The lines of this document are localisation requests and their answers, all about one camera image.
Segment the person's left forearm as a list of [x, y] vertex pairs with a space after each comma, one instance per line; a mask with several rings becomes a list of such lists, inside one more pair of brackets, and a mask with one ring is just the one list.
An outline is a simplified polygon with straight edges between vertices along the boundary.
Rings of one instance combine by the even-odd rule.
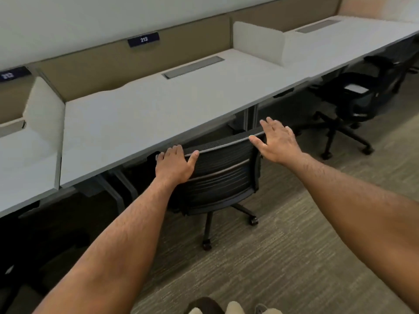
[[95, 239], [33, 314], [129, 314], [153, 263], [169, 198], [187, 179], [156, 177]]

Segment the person's right forearm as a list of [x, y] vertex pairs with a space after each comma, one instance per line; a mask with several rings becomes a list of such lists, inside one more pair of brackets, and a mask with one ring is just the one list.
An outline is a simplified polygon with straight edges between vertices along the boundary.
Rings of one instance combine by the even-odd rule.
[[284, 161], [347, 247], [419, 314], [419, 202], [324, 165]]

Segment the person's right hand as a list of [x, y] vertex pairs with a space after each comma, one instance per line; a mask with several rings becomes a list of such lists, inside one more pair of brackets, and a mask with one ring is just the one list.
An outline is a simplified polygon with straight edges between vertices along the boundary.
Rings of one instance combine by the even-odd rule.
[[260, 120], [260, 124], [265, 133], [265, 143], [268, 145], [267, 154], [262, 155], [264, 158], [285, 167], [291, 167], [301, 161], [304, 153], [301, 151], [295, 138], [288, 138], [285, 126], [281, 122], [280, 132], [267, 132], [266, 120]]

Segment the grey metal desk leg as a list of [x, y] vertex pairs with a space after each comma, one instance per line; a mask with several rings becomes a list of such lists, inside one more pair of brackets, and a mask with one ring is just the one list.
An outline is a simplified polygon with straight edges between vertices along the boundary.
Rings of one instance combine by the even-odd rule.
[[249, 131], [257, 127], [259, 105], [255, 104], [244, 110], [243, 130]]
[[127, 207], [123, 195], [111, 183], [118, 181], [130, 195], [129, 204], [138, 198], [139, 192], [124, 173], [122, 167], [110, 169], [74, 185], [74, 188], [86, 197], [95, 196], [103, 191], [107, 192], [116, 203], [117, 214], [120, 215]]

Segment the tan fabric partition panel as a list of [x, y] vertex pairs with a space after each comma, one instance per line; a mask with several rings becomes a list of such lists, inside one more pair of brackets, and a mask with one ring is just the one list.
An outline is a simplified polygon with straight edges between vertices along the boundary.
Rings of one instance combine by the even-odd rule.
[[[288, 31], [341, 0], [0, 0], [0, 71], [26, 66], [64, 102], [232, 47], [245, 21]], [[160, 41], [127, 39], [158, 31]], [[23, 116], [33, 80], [0, 83], [0, 124]]]

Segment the person's beige trouser leg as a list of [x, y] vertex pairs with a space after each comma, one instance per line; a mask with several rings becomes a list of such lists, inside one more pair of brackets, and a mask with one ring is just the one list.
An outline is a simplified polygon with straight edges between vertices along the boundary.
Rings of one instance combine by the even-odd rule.
[[[245, 314], [242, 306], [236, 302], [231, 301], [226, 308], [225, 314]], [[268, 308], [264, 304], [257, 304], [254, 314], [283, 314], [280, 310], [275, 308]]]

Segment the person's left hand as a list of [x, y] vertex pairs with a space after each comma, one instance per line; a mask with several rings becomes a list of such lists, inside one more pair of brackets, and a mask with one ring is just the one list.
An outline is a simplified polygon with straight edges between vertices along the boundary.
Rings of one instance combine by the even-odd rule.
[[177, 146], [177, 154], [174, 158], [170, 159], [170, 148], [168, 148], [164, 160], [155, 168], [157, 180], [173, 189], [179, 184], [187, 182], [192, 176], [192, 174], [188, 174], [188, 159], [185, 158], [184, 150], [181, 145]]

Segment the black mesh office chair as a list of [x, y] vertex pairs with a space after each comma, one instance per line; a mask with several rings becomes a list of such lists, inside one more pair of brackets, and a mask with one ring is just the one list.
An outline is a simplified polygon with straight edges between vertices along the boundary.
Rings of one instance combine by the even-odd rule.
[[259, 223], [256, 215], [240, 205], [259, 190], [261, 154], [249, 136], [266, 141], [262, 127], [256, 127], [217, 141], [184, 149], [188, 160], [199, 151], [191, 178], [177, 186], [168, 202], [168, 210], [184, 216], [206, 214], [202, 240], [205, 251], [212, 249], [210, 231], [215, 211], [232, 207], [248, 216], [251, 226]]

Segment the dark blue desk number sign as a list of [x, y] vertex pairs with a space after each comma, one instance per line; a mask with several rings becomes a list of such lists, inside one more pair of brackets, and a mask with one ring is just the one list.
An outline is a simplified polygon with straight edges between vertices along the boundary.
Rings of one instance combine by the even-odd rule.
[[26, 66], [15, 67], [0, 71], [0, 83], [13, 81], [18, 78], [23, 78], [32, 75], [31, 71]]
[[150, 32], [148, 34], [143, 34], [139, 36], [134, 36], [127, 39], [127, 42], [130, 48], [142, 46], [142, 45], [157, 42], [157, 41], [160, 41], [160, 35], [158, 31]]

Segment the white desk divider panel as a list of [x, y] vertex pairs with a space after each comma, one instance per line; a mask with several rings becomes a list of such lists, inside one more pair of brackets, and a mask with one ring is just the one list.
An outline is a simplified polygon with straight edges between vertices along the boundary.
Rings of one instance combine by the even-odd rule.
[[28, 131], [33, 142], [45, 154], [62, 154], [65, 105], [49, 84], [36, 77], [24, 110]]
[[282, 66], [285, 48], [282, 31], [236, 21], [233, 24], [233, 48], [237, 51]]

